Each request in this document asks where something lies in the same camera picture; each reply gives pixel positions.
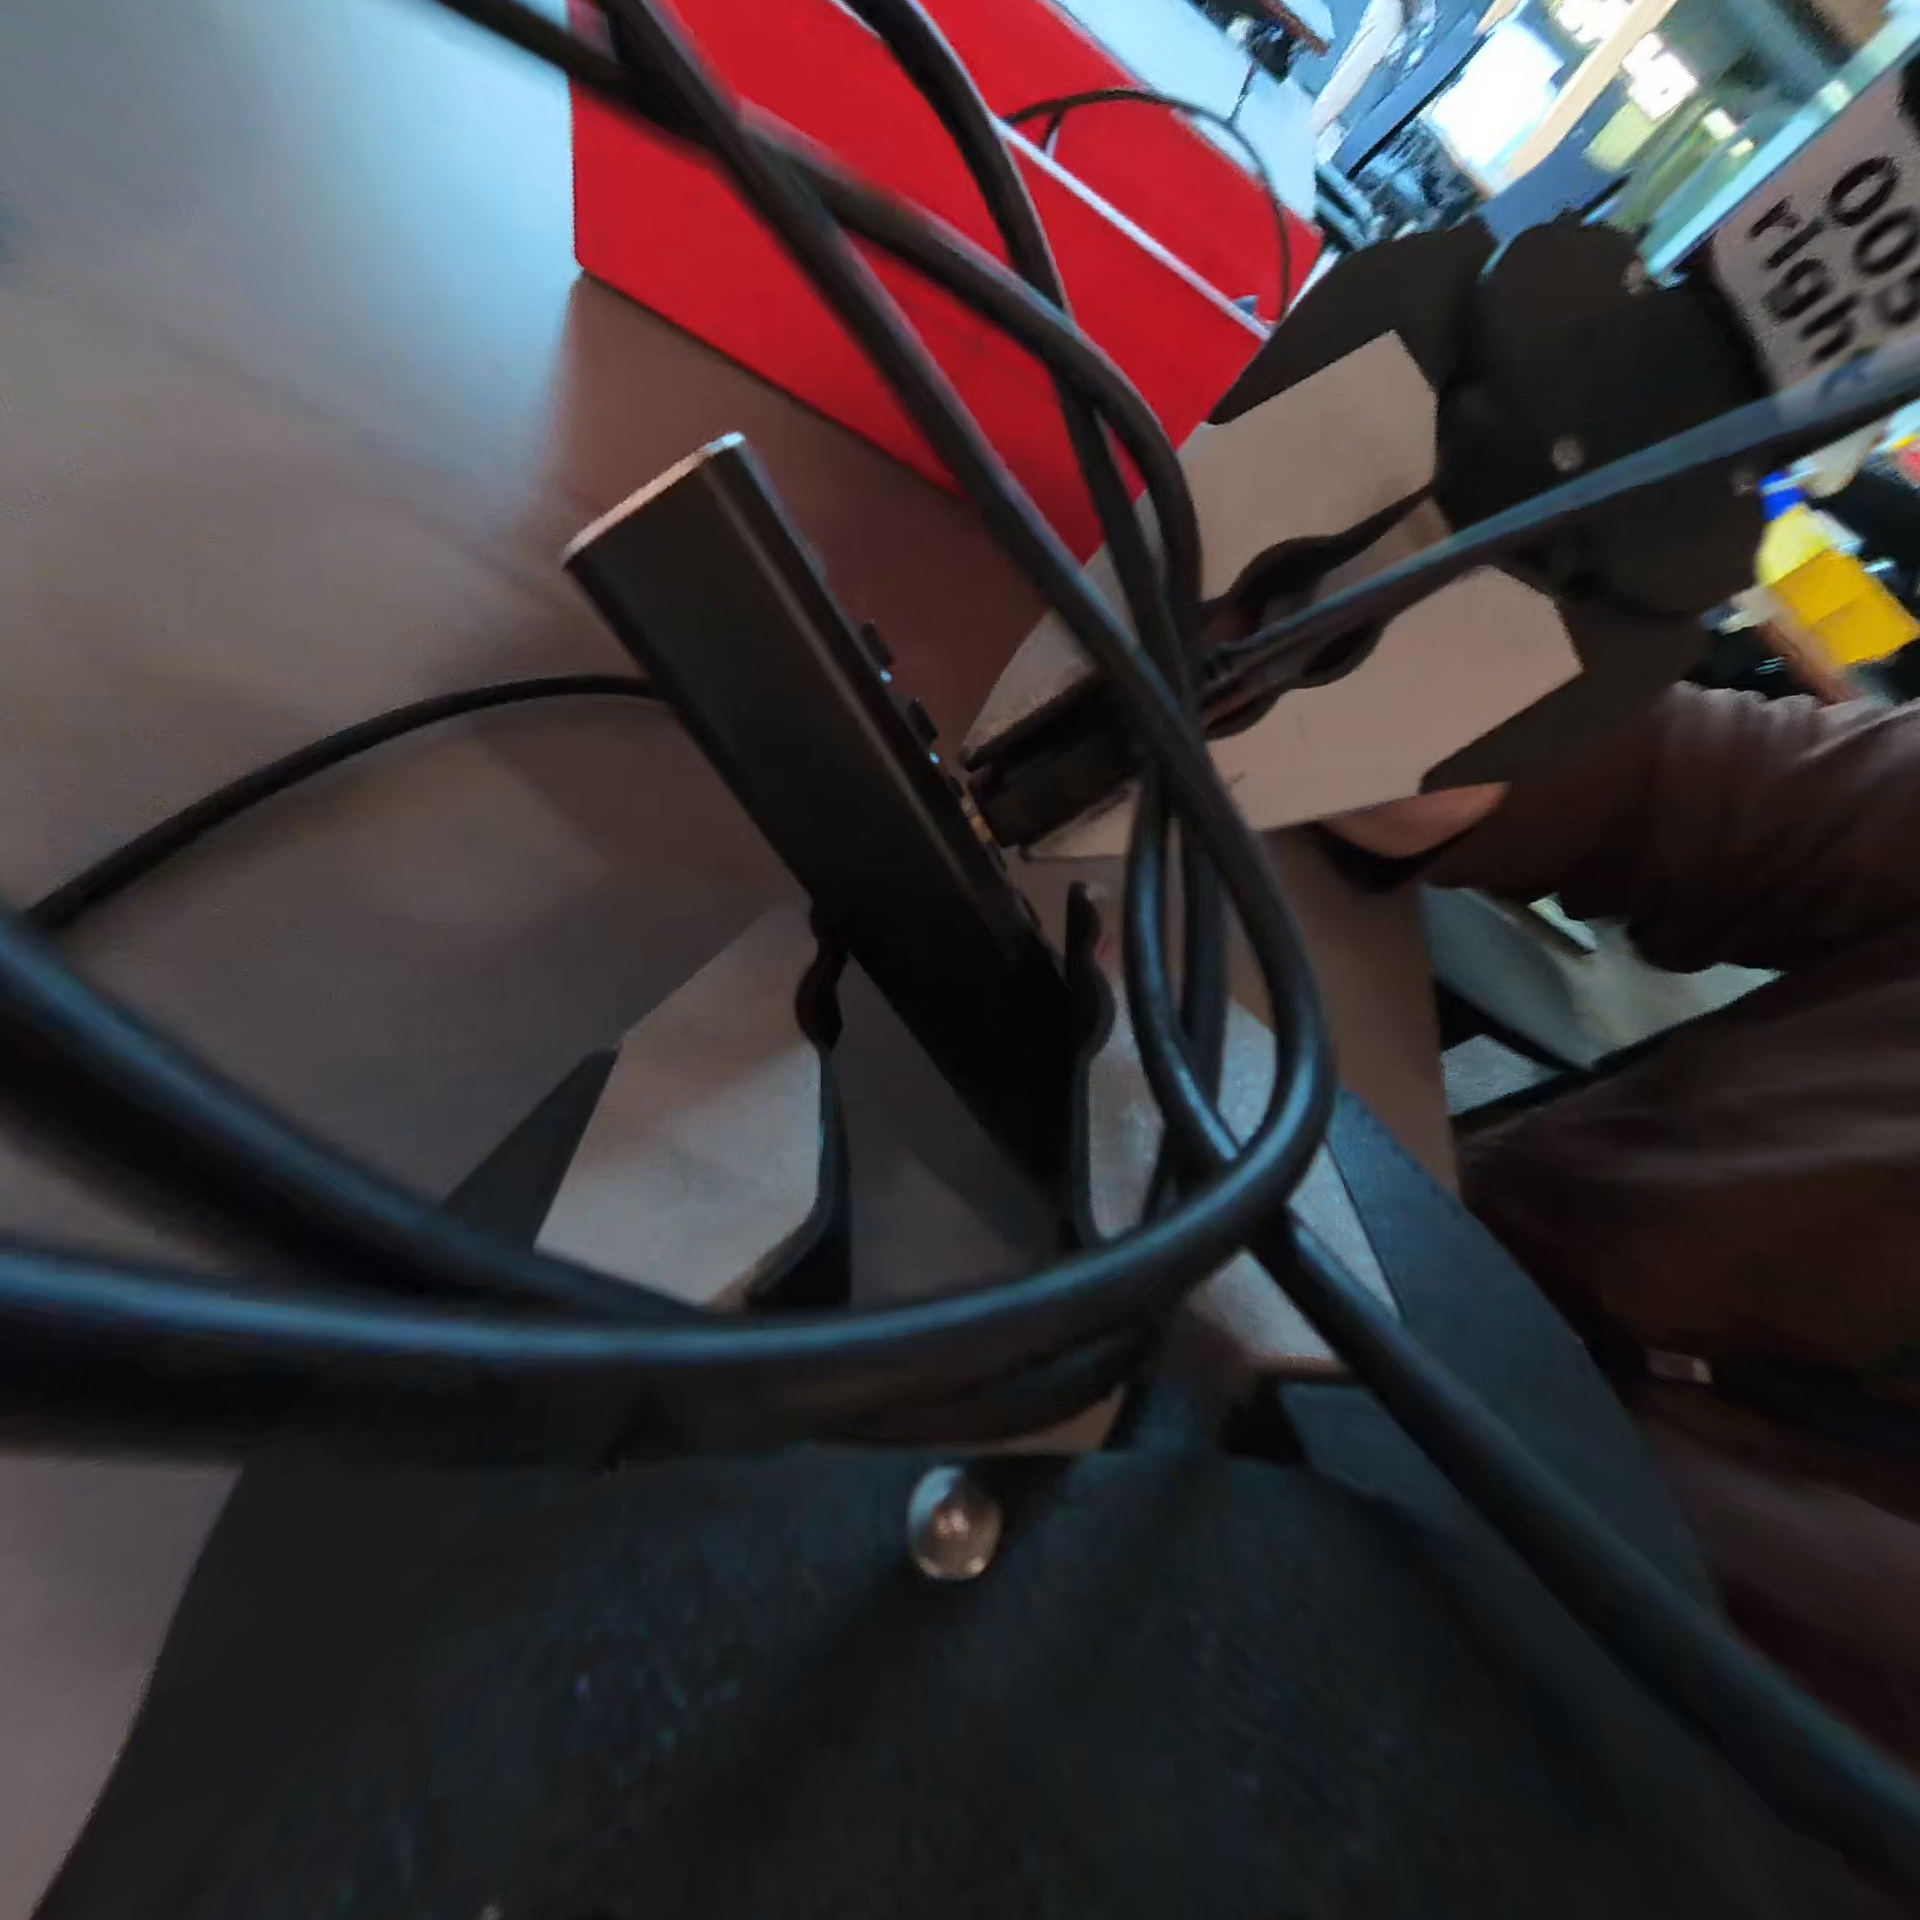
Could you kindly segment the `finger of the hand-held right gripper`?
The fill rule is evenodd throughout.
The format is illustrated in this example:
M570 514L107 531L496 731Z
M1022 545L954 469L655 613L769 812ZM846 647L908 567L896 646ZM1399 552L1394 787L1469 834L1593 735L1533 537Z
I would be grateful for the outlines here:
M1199 531L1196 630L1227 614L1278 546L1359 534L1414 552L1451 535L1438 501L1438 394L1397 329L1383 329L1178 447Z
M1545 594L1495 568L1399 613L1347 675L1208 723L1212 767L1260 832L1414 796L1452 754L1575 683ZM1139 753L1056 614L1029 632L975 714L966 790L991 837L1040 859L1116 853Z

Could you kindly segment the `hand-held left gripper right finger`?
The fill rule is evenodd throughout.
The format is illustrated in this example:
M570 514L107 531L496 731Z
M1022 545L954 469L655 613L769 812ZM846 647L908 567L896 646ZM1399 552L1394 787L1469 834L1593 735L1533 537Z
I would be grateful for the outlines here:
M1069 1120L1069 1221L1087 1242L1140 1225L1159 1164L1163 1121L1148 1085L1126 1005L1116 924L1104 915L1113 884L1059 884L1062 945L1075 995L1075 1063ZM1322 1144L1290 1202L1290 1216L1389 1314L1401 1307L1386 1280L1348 1182ZM1341 1373L1344 1364L1282 1284L1247 1251L1217 1268L1180 1307L1177 1329L1201 1354L1253 1373Z

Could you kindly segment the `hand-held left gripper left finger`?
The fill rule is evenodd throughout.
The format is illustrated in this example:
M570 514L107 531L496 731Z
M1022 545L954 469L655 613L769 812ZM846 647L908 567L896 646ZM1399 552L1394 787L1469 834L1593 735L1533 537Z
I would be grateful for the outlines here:
M709 1314L852 1303L844 960L773 907L614 1050L535 1249Z

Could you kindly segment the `black usb hub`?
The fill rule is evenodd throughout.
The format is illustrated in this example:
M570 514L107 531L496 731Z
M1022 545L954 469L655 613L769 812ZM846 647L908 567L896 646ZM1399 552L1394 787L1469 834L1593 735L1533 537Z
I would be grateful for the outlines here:
M1064 963L749 442L719 438L591 519L563 570L972 1121L1064 1188Z

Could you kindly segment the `red plastic bin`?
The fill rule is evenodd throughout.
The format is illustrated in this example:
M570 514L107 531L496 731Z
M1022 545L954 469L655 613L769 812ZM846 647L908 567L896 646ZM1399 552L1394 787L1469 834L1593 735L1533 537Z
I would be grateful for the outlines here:
M855 180L876 183L996 260L979 191L898 61L846 4L675 4L719 77ZM1010 134L1082 331L1155 410L1171 442L1212 415L1304 289L1322 238L1252 165L1165 105L1040 113L1134 82L1056 4L927 4ZM925 480L957 494L906 413L798 267L701 156L573 92L573 249L602 285L676 326ZM1095 514L1036 361L873 245L862 255L972 417L1069 549L1092 556Z

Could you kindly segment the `person's right forearm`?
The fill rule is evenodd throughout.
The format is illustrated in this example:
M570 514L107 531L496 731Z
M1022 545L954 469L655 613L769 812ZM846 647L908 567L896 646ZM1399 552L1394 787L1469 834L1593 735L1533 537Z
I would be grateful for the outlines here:
M1916 705L1670 688L1514 781L1421 879L1557 897L1675 973L1914 966Z

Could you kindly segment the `person's right hand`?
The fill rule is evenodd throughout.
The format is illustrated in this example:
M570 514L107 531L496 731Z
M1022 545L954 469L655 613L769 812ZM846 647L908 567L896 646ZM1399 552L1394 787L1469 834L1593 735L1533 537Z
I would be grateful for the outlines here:
M1366 856L1418 862L1471 834L1505 795L1505 782L1449 787L1341 812L1317 828Z

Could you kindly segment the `person's brown clothing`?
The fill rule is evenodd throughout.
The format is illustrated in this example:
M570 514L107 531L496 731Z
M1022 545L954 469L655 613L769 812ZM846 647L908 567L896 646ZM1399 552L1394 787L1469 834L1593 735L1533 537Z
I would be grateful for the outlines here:
M1802 970L1456 1121L1741 1633L1916 1763L1916 973Z

